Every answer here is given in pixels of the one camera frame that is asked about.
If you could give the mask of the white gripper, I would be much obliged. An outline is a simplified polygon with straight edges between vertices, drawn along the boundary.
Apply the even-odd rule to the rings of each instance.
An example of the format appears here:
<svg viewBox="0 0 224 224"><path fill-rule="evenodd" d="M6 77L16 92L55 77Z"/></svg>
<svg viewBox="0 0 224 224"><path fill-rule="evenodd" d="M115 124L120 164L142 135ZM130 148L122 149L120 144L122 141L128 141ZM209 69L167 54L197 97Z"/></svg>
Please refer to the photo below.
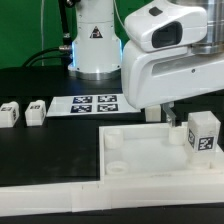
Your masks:
<svg viewBox="0 0 224 224"><path fill-rule="evenodd" d="M135 108L224 89L224 0L153 0L125 19L122 90Z"/></svg>

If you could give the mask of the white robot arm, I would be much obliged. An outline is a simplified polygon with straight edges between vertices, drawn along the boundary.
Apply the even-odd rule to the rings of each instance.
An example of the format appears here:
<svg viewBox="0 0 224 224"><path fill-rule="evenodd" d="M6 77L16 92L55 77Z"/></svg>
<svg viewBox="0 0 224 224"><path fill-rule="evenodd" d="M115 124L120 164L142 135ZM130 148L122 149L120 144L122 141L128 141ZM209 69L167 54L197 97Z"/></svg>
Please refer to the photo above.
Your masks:
<svg viewBox="0 0 224 224"><path fill-rule="evenodd" d="M136 109L224 89L224 0L153 0L114 31L115 0L81 0L71 73L102 80L121 72L122 90Z"/></svg>

